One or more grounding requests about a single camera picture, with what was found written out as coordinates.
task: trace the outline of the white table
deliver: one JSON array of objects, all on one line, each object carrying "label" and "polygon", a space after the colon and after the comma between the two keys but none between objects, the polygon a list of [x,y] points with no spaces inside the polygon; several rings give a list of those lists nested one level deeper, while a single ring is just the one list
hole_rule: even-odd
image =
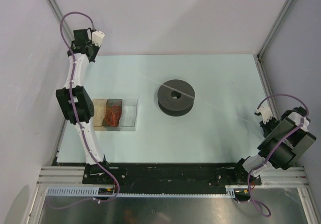
[{"label": "white table", "polygon": [[[185,116],[167,116],[157,104],[160,84],[171,79],[195,90]],[[265,95],[250,54],[98,56],[84,86],[92,99],[138,99],[135,132],[96,132],[108,162],[237,162],[257,154],[263,140],[253,113]],[[57,161],[85,162],[70,123]]]}]

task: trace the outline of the white wall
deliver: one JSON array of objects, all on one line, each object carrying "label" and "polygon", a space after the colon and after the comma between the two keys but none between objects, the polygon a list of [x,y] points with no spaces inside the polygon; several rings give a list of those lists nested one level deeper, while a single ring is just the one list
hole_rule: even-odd
[{"label": "white wall", "polygon": [[45,0],[0,1],[0,223],[16,224],[55,147],[68,59]]},{"label": "white wall", "polygon": [[[297,0],[263,57],[274,93],[301,98],[310,109],[309,130],[317,140],[300,159],[319,209],[321,209],[321,0]],[[297,106],[287,98],[277,100],[284,111]]]},{"label": "white wall", "polygon": [[[57,0],[106,33],[100,55],[257,53],[285,0]],[[72,29],[87,21],[72,16]]]}]

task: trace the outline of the gray wall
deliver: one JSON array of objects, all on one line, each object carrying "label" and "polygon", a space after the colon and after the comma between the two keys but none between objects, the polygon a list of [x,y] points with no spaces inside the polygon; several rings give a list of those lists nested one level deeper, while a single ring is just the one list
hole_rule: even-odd
[{"label": "gray wall", "polygon": [[54,151],[69,61],[46,0],[0,2],[0,223],[16,224]]},{"label": "gray wall", "polygon": [[[263,56],[273,93],[301,98],[310,109],[309,130],[317,141],[300,159],[321,209],[321,0],[297,0],[277,36]],[[284,111],[297,106],[294,100],[279,98]]]}]

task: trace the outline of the spool center hole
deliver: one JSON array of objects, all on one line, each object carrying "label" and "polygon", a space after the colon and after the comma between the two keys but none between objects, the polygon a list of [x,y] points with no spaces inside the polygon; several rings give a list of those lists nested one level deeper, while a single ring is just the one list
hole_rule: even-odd
[{"label": "spool center hole", "polygon": [[173,99],[179,99],[182,95],[179,92],[173,91],[171,96]]}]

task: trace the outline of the black spool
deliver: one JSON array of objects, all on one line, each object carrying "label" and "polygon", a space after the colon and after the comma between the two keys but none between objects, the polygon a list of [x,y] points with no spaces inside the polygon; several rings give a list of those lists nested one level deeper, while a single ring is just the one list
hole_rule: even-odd
[{"label": "black spool", "polygon": [[187,82],[174,79],[165,82],[157,92],[160,109],[169,116],[187,114],[193,107],[195,92]]}]

